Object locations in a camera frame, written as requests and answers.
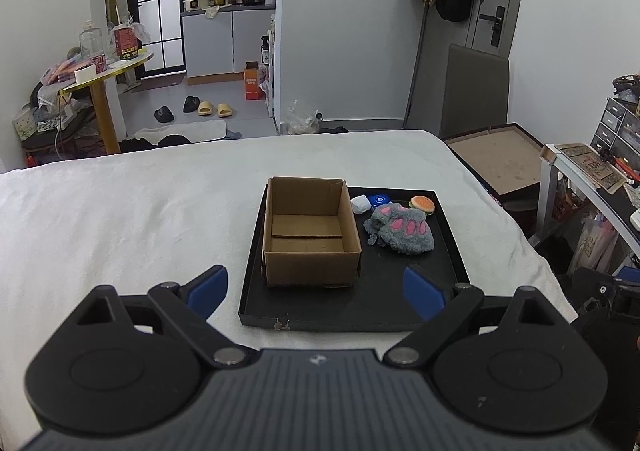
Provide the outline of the grey leaning board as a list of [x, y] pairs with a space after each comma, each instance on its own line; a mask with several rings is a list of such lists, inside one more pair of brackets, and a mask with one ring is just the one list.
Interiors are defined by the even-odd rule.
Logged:
[[510, 65], [506, 58], [449, 47], [439, 136], [502, 126], [508, 115]]

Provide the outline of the flat brown cardboard lid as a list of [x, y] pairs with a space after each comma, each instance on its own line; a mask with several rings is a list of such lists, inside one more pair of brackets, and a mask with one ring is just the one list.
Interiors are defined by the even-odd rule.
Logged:
[[445, 143], [500, 203], [537, 200], [544, 146], [518, 124], [462, 133]]

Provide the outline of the white bed cover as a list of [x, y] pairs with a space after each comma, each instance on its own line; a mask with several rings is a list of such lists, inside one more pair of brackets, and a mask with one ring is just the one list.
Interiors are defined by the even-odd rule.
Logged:
[[432, 191], [470, 281], [490, 295], [528, 284], [567, 320], [575, 310], [516, 222], [431, 133], [413, 130], [215, 141], [58, 162], [1, 177], [1, 443], [38, 422], [24, 393], [30, 360], [94, 286], [142, 294], [226, 267], [217, 330], [253, 348], [375, 349], [396, 333], [244, 327], [238, 304], [262, 192], [274, 176]]

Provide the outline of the red box on table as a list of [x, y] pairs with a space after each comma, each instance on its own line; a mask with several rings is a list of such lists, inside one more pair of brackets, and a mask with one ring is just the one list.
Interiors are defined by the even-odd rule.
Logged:
[[120, 24], [113, 28], [116, 53], [119, 60], [129, 61], [138, 56], [138, 38], [134, 26]]

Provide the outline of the left yellow slipper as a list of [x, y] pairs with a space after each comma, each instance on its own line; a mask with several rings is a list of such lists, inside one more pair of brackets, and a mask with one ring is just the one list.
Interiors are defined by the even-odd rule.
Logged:
[[213, 115], [213, 107], [208, 101], [201, 101], [198, 104], [198, 115], [200, 116], [212, 116]]

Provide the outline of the right yellow slipper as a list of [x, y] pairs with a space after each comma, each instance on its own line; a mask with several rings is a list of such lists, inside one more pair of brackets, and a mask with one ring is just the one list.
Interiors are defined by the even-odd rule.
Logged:
[[217, 105], [217, 115], [219, 118], [229, 118], [233, 115], [232, 107], [227, 103]]

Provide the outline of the clear plastic bag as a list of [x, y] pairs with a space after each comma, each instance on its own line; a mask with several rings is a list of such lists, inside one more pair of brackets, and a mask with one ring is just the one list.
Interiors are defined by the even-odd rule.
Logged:
[[323, 115], [319, 110], [294, 100], [283, 112], [281, 130], [288, 136], [320, 132]]

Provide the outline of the grey drawer organizer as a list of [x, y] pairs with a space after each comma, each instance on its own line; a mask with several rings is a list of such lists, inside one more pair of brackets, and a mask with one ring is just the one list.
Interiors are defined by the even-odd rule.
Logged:
[[609, 151], [639, 171], [639, 116], [636, 106], [617, 98], [606, 99], [603, 114], [590, 142], [597, 152]]

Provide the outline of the grey pink paw plush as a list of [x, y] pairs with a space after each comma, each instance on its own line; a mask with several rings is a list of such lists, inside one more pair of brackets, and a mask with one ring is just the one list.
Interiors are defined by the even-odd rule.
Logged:
[[369, 245], [386, 246], [405, 255], [421, 255], [435, 248], [425, 212], [397, 203], [383, 204], [363, 221]]

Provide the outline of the white kitchen cabinet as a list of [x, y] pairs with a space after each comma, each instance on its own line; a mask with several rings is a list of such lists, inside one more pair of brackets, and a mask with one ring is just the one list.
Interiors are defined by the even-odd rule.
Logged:
[[203, 11], [183, 13], [186, 76], [241, 74], [247, 62], [259, 62], [273, 15], [274, 7], [225, 8], [214, 18]]

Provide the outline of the yellow slipper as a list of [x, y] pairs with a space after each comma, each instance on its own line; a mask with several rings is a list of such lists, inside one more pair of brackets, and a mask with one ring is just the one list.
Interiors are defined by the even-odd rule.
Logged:
[[198, 104], [198, 115], [200, 116], [212, 116], [213, 115], [213, 107], [208, 101], [201, 101]]
[[217, 115], [219, 118], [229, 118], [233, 115], [232, 107], [227, 103], [217, 105]]

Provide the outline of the blue tissue pack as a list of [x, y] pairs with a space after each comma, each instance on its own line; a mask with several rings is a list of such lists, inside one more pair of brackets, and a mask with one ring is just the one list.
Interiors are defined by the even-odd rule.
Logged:
[[377, 208], [390, 203], [390, 197], [384, 193], [369, 194], [367, 199], [372, 208]]

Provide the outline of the brown cardboard box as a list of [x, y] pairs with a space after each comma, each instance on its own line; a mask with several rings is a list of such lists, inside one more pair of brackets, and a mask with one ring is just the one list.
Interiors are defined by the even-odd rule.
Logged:
[[361, 255], [344, 180], [269, 179], [262, 230], [268, 285], [350, 287], [359, 277]]

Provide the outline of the orange carton box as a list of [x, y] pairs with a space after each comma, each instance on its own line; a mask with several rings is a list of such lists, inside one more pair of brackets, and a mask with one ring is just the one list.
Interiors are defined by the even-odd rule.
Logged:
[[243, 70], [245, 99], [257, 101], [265, 98], [264, 90], [260, 87], [264, 74], [257, 61], [248, 61]]

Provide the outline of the white floor mat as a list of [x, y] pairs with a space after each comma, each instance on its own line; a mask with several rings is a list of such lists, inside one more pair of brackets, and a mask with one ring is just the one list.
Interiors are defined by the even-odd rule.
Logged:
[[180, 136], [191, 143], [201, 143], [224, 139], [228, 127], [222, 120], [208, 120], [207, 122], [191, 122], [191, 124], [167, 125], [160, 128], [140, 129], [134, 134], [134, 139], [146, 140], [154, 145], [169, 136]]

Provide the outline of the clear glass jar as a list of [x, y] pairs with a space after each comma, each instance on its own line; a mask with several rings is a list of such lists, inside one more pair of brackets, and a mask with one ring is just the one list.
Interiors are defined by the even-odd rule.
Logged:
[[84, 28], [79, 34], [79, 47], [81, 56], [85, 60], [104, 55], [102, 30], [91, 20], [85, 22]]

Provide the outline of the white side desk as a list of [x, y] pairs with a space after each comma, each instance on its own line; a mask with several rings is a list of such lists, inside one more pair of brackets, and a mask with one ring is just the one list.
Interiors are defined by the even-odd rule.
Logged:
[[634, 229], [629, 220], [634, 208], [623, 189], [619, 189], [615, 194], [608, 194], [597, 188], [555, 144], [545, 144], [540, 159], [540, 188], [535, 229], [537, 243], [548, 237], [558, 226], [552, 220], [552, 210], [558, 189], [558, 174], [562, 174], [612, 223], [614, 230], [620, 234], [631, 252], [639, 257], [639, 231]]

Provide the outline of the yellow round table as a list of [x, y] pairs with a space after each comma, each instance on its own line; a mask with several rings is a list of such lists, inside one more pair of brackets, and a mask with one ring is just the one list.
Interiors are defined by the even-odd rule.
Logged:
[[97, 74], [84, 82], [75, 82], [73, 85], [68, 85], [58, 90], [58, 96], [62, 96], [64, 99], [74, 91], [84, 88], [90, 90], [93, 110], [94, 113], [96, 113], [96, 121], [98, 122], [101, 138], [107, 154], [119, 154], [120, 146], [116, 136], [111, 109], [107, 101], [105, 81], [126, 73], [128, 70], [132, 70], [153, 59], [153, 53], [147, 48], [139, 49], [138, 53], [137, 58], [128, 61], [116, 61], [110, 64], [105, 72]]

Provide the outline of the black tray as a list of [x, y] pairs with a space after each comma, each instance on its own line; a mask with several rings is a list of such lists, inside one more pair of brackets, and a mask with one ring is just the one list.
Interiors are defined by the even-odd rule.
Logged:
[[246, 327], [270, 331], [407, 332], [422, 320], [405, 300], [402, 277], [410, 266], [446, 283], [469, 283], [468, 272], [449, 226], [444, 208], [433, 191], [421, 193], [436, 206], [426, 217], [435, 248], [421, 255], [404, 255], [367, 243], [363, 221], [356, 217], [362, 255], [357, 281], [350, 287], [270, 286], [262, 270], [262, 230], [266, 192], [262, 194], [245, 270], [238, 315]]

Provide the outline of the white soft ball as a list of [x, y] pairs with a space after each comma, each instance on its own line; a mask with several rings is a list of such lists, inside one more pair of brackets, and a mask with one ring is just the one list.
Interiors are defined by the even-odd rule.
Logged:
[[372, 208], [370, 200], [363, 194], [353, 197], [350, 200], [350, 206], [355, 215], [362, 215]]

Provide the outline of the black slipper near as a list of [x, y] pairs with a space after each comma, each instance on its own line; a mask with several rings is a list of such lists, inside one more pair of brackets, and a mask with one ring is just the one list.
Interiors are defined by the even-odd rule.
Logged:
[[173, 122], [175, 120], [174, 113], [171, 112], [171, 109], [163, 105], [154, 111], [154, 118], [160, 124], [168, 124], [168, 122]]

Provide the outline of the hamburger plush toy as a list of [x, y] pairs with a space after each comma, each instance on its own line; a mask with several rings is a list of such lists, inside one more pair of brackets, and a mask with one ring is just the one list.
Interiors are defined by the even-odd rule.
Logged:
[[427, 216], [433, 215], [436, 209], [435, 203], [430, 198], [424, 195], [411, 197], [409, 200], [409, 206], [411, 208], [423, 211]]

